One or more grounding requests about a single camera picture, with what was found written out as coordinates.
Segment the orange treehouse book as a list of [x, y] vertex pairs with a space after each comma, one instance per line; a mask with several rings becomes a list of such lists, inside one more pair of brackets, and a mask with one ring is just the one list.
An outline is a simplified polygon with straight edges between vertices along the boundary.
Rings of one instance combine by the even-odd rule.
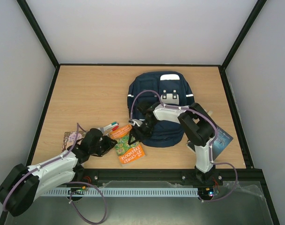
[[131, 129], [131, 125], [126, 125], [109, 132], [109, 137], [117, 141], [114, 148], [121, 165], [130, 164], [145, 156], [140, 142], [135, 142], [132, 145], [128, 144]]

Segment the navy blue backpack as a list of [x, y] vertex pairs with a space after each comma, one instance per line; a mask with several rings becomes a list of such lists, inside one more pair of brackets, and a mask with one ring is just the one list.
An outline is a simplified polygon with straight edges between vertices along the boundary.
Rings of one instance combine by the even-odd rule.
[[[138, 110], [139, 103], [152, 106], [160, 101], [168, 105], [189, 106], [195, 99], [184, 76], [176, 71], [146, 72], [130, 84], [127, 106], [132, 119], [145, 120]], [[172, 147], [182, 140], [183, 135], [180, 124], [163, 120], [155, 125], [152, 136], [142, 143], [156, 148]]]

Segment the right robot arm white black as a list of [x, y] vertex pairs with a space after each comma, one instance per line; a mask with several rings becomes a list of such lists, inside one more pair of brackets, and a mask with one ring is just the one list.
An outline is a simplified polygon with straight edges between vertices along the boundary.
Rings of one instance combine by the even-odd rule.
[[144, 141], [153, 135], [153, 129], [159, 121], [170, 121], [180, 124], [187, 138], [187, 147], [194, 146], [196, 154], [196, 179], [202, 184], [212, 182], [215, 174], [215, 164], [212, 157], [212, 146], [218, 136], [216, 124], [208, 113], [198, 103], [190, 106], [175, 106], [141, 103], [139, 111], [145, 116], [144, 121], [130, 119], [132, 129], [128, 144]]

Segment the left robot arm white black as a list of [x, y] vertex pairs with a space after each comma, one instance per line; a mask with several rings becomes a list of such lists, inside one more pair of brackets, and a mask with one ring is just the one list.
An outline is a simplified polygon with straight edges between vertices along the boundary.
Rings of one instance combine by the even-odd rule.
[[116, 144], [116, 140], [92, 128], [83, 138], [75, 138], [71, 146], [45, 162], [16, 165], [0, 185], [3, 210], [14, 217], [19, 216], [47, 191], [65, 183], [81, 181], [83, 163], [91, 156], [104, 156]]

